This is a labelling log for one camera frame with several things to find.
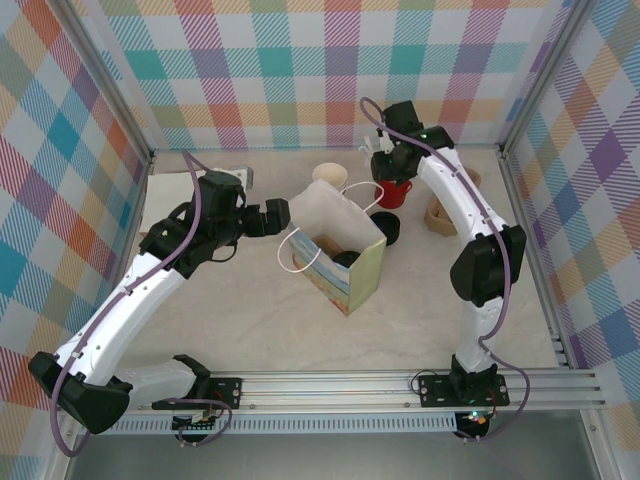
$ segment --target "red mug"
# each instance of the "red mug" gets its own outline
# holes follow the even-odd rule
[[[384,196],[382,197],[382,200],[378,202],[378,205],[389,210],[402,206],[407,193],[409,193],[409,190],[413,188],[413,184],[409,181],[404,182],[402,185],[396,185],[396,182],[387,182],[382,180],[378,182],[378,184],[384,190]],[[376,188],[374,198],[378,198],[379,196],[380,189]]]

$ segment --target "purple cable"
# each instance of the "purple cable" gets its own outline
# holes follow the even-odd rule
[[[169,263],[175,260],[178,257],[178,255],[180,255],[182,251],[189,245],[189,243],[193,239],[193,236],[196,234],[196,230],[198,229],[198,223],[200,222],[200,212],[202,210],[202,198],[200,195],[200,185],[198,184],[198,177],[196,175],[196,171],[195,171],[195,168],[193,167],[193,164],[196,163],[205,169],[207,168],[204,165],[202,165],[198,160],[196,160],[193,157],[193,155],[191,155],[186,150],[182,151],[182,156],[184,157],[184,160],[187,164],[189,173],[191,173],[191,180],[193,180],[193,190],[194,190],[194,197],[195,197],[195,203],[196,203],[195,218],[193,220],[193,223],[191,224],[189,233],[187,233],[187,236],[184,238],[182,243],[178,245],[178,248],[176,248],[167,258],[165,258],[162,262],[160,262],[154,268],[149,270],[147,273],[139,277],[134,282],[124,287],[124,290],[128,292],[129,295],[133,293],[133,290],[136,287],[146,282],[149,278],[151,278],[153,275],[155,275],[157,272],[159,272],[161,269],[163,269],[164,267],[169,265]],[[53,387],[53,391],[51,392],[51,401],[49,402],[49,422],[51,423],[51,432],[53,433],[53,438],[56,444],[58,445],[58,448],[60,448],[62,453],[64,453],[67,457],[73,458],[79,455],[80,452],[83,450],[83,448],[86,446],[87,441],[91,436],[91,433],[87,430],[87,433],[85,433],[84,436],[82,437],[82,440],[80,441],[80,445],[76,450],[71,450],[65,443],[64,439],[62,438],[62,434],[60,433],[60,425],[58,425],[57,405],[58,405],[58,399],[60,397],[60,390],[62,390],[63,381],[66,378],[67,374],[69,373],[69,370],[71,370],[71,366],[76,361],[76,357],[74,355],[80,354],[82,349],[87,345],[87,342],[89,341],[89,338],[91,338],[91,335],[93,334],[93,332],[95,332],[98,326],[100,325],[100,323],[102,323],[102,320],[104,320],[107,314],[113,309],[113,307],[115,307],[118,304],[120,300],[122,300],[122,298],[124,298],[125,295],[126,294],[124,292],[117,293],[111,299],[111,301],[100,311],[100,313],[98,313],[98,315],[96,316],[96,319],[93,321],[91,326],[87,328],[87,331],[80,338],[80,341],[78,342],[76,347],[73,349],[73,353],[71,354],[67,362],[64,364],[64,367],[62,367],[62,371],[60,372],[60,375],[58,375],[58,379],[56,380],[56,383]]]
[[[471,187],[469,182],[467,182],[466,178],[464,178],[462,173],[444,155],[442,155],[440,152],[438,152],[435,148],[431,147],[430,145],[427,145],[426,143],[421,142],[420,140],[416,140],[415,138],[411,138],[411,137],[408,137],[407,135],[403,135],[402,133],[396,132],[395,130],[392,130],[391,128],[387,127],[381,121],[376,120],[373,117],[373,115],[371,115],[371,113],[369,113],[367,111],[367,108],[365,106],[366,104],[369,104],[369,105],[373,106],[380,113],[380,118],[383,117],[382,109],[380,108],[380,106],[376,102],[371,100],[369,97],[362,97],[360,99],[360,109],[362,110],[362,113],[376,127],[378,127],[380,130],[383,130],[383,131],[389,133],[390,135],[393,135],[394,137],[396,137],[396,138],[398,138],[400,140],[404,140],[405,142],[411,143],[413,145],[416,145],[417,147],[420,147],[420,148],[428,151],[431,155],[433,155],[438,160],[440,160],[442,163],[444,163],[449,170],[451,170],[451,172],[456,176],[456,178],[458,180],[460,180],[460,182],[464,186],[465,190],[467,190],[467,192],[471,196],[471,199],[473,200],[473,203],[475,203],[476,206],[478,207],[478,210],[480,210],[480,213],[484,217],[485,222],[487,222],[487,225],[489,226],[489,228],[493,232],[493,234],[494,234],[494,236],[495,236],[495,238],[496,238],[496,240],[498,242],[498,246],[500,248],[500,253],[502,255],[502,263],[504,265],[503,303],[502,303],[502,308],[500,309],[500,315],[498,316],[498,321],[496,322],[495,326],[493,327],[493,329],[489,333],[487,333],[486,335],[482,335],[480,338],[478,338],[478,345],[480,345],[480,347],[495,362],[499,363],[500,365],[502,365],[505,368],[508,368],[509,370],[514,370],[514,371],[518,372],[520,375],[522,375],[522,378],[524,379],[524,382],[525,382],[525,392],[524,392],[524,397],[522,399],[522,403],[520,403],[520,406],[518,407],[518,409],[514,413],[513,417],[511,417],[507,423],[505,423],[504,425],[500,426],[498,429],[494,430],[493,432],[491,432],[490,434],[488,434],[488,435],[486,435],[484,437],[484,440],[489,440],[490,438],[496,437],[499,434],[501,434],[502,432],[504,432],[513,422],[516,421],[516,419],[522,414],[522,411],[524,410],[524,407],[526,406],[527,402],[529,401],[529,395],[531,393],[531,379],[529,378],[529,375],[527,375],[527,372],[525,372],[522,368],[516,367],[514,365],[511,365],[510,363],[507,363],[504,360],[502,360],[501,358],[497,357],[489,349],[489,347],[487,347],[484,344],[484,342],[486,340],[489,340],[489,339],[491,339],[491,338],[496,336],[496,334],[498,333],[498,331],[502,327],[502,324],[504,323],[504,319],[507,316],[507,309],[509,308],[509,298],[510,298],[510,295],[511,295],[511,265],[509,263],[509,253],[507,252],[507,246],[505,245],[504,240],[502,239],[502,236],[500,235],[500,232],[498,231],[497,227],[495,226],[495,224],[491,220],[491,218],[489,216],[489,212],[487,212],[487,210],[484,208],[484,205],[482,204],[482,201],[480,200],[480,198],[478,198],[478,195],[476,195],[474,189]]]
[[[212,433],[211,435],[207,435],[203,440],[199,442],[187,442],[184,438],[182,438],[182,432],[187,427],[181,427],[178,429],[178,439],[182,442],[182,446],[188,445],[189,447],[201,447],[202,445],[206,445],[207,443],[211,443],[214,440],[220,438],[222,434],[231,426],[231,419],[233,418],[233,412],[231,411],[231,407],[224,402],[220,402],[218,400],[209,400],[209,399],[195,399],[195,398],[169,398],[167,402],[171,403],[208,403],[209,405],[215,405],[220,408],[224,408],[227,412],[229,412],[229,418],[227,422],[224,424],[222,429],[219,432]]]

